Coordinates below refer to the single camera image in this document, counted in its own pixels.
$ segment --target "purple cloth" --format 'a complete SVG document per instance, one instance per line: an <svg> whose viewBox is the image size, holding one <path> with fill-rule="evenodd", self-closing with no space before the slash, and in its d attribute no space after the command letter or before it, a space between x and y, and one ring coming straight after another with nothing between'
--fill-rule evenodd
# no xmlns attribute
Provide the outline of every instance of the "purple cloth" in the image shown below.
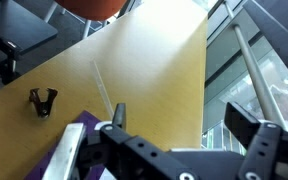
<svg viewBox="0 0 288 180"><path fill-rule="evenodd" d="M86 126L86 133L93 132L96 124L100 122L95 116L87 111L83 111L74 123L84 123ZM55 152L57 144L55 144L48 153L41 159L41 161L32 169L32 171L25 177L26 180L41 180L45 173L48 164ZM104 167L102 165L92 167L91 173L88 175L88 180L98 180L103 173Z"/></svg>

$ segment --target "orange object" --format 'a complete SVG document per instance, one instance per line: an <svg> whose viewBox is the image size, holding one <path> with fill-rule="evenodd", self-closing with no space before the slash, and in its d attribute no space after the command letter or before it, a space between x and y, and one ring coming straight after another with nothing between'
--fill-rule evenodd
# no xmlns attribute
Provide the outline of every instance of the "orange object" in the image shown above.
<svg viewBox="0 0 288 180"><path fill-rule="evenodd" d="M92 21L105 21L117 13L126 0L55 0L70 12Z"/></svg>

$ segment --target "screw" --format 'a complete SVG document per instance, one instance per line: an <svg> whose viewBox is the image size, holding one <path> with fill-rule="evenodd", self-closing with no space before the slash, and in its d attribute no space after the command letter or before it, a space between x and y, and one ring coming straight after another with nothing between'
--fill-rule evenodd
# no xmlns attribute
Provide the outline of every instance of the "screw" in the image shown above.
<svg viewBox="0 0 288 180"><path fill-rule="evenodd" d="M261 180L261 178L253 172L246 173L245 177L247 180Z"/></svg>
<svg viewBox="0 0 288 180"><path fill-rule="evenodd" d="M180 174L180 177L179 177L180 180L194 180L194 176L190 173L187 173L187 172L183 172Z"/></svg>
<svg viewBox="0 0 288 180"><path fill-rule="evenodd" d="M277 126L275 124L268 124L267 127L269 128L276 128Z"/></svg>
<svg viewBox="0 0 288 180"><path fill-rule="evenodd" d="M107 130L107 131L110 131L110 130L112 130L113 129L113 126L106 126L105 127L105 130Z"/></svg>

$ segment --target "purple object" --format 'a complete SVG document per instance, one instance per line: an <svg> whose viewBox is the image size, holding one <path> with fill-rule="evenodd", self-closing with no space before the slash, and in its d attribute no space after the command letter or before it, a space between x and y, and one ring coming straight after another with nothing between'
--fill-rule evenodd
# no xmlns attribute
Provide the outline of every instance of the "purple object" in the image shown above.
<svg viewBox="0 0 288 180"><path fill-rule="evenodd" d="M96 124L100 122L95 116L87 111L83 111L74 123L84 123L86 126L86 133L90 134L94 131ZM32 171L25 177L26 180L41 180L45 173L48 164L55 152L57 144L55 144L50 151L41 159L41 161L32 169ZM91 173L88 175L88 180L98 180L104 171L102 165L92 167Z"/></svg>

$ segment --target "metal pole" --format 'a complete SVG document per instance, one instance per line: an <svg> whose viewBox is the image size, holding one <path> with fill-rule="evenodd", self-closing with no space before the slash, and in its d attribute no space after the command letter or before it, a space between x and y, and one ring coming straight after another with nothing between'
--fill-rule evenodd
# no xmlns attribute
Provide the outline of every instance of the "metal pole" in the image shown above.
<svg viewBox="0 0 288 180"><path fill-rule="evenodd" d="M231 19L234 18L233 11L228 6L227 2L224 1L227 13ZM266 120L272 120L276 124L280 125L283 129L286 129L284 118L275 102L275 99L267 86L265 78L261 73L261 70L257 64L255 55L244 38L241 28L239 25L234 25L233 27L238 43L241 47L241 51L245 60L247 70L250 74L252 83L254 85L255 93L262 108L264 118Z"/></svg>

